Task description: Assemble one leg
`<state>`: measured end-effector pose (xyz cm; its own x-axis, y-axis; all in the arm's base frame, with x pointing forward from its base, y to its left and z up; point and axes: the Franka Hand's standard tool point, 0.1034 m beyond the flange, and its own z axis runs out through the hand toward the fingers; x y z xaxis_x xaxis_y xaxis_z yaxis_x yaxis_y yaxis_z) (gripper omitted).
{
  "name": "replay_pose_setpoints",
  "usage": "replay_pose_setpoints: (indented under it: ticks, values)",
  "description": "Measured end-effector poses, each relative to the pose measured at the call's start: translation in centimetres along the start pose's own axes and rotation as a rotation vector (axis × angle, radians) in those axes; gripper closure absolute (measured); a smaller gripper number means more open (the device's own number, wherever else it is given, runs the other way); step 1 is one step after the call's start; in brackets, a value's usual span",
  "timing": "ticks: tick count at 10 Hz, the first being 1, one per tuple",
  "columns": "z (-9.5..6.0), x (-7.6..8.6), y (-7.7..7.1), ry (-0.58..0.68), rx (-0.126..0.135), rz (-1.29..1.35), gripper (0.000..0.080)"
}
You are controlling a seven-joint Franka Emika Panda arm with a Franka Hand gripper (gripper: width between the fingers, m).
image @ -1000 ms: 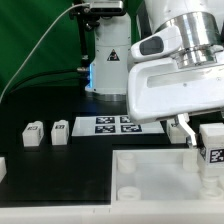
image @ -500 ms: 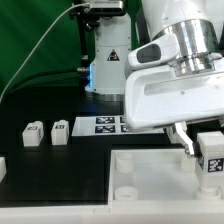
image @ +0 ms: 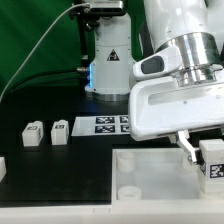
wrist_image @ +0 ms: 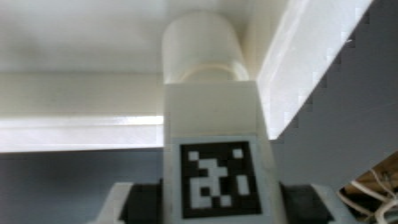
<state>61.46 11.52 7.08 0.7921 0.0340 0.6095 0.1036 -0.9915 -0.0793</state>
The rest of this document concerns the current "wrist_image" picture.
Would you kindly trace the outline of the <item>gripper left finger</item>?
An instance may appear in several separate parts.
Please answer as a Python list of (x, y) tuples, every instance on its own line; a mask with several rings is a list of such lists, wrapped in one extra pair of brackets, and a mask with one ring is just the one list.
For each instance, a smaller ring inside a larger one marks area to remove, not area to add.
[(161, 185), (115, 183), (86, 224), (161, 224)]

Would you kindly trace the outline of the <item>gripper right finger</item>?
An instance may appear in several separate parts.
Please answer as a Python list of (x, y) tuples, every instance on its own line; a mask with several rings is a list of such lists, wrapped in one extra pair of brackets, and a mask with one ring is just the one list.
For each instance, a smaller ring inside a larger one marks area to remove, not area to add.
[(330, 187), (280, 185), (287, 224), (360, 224)]

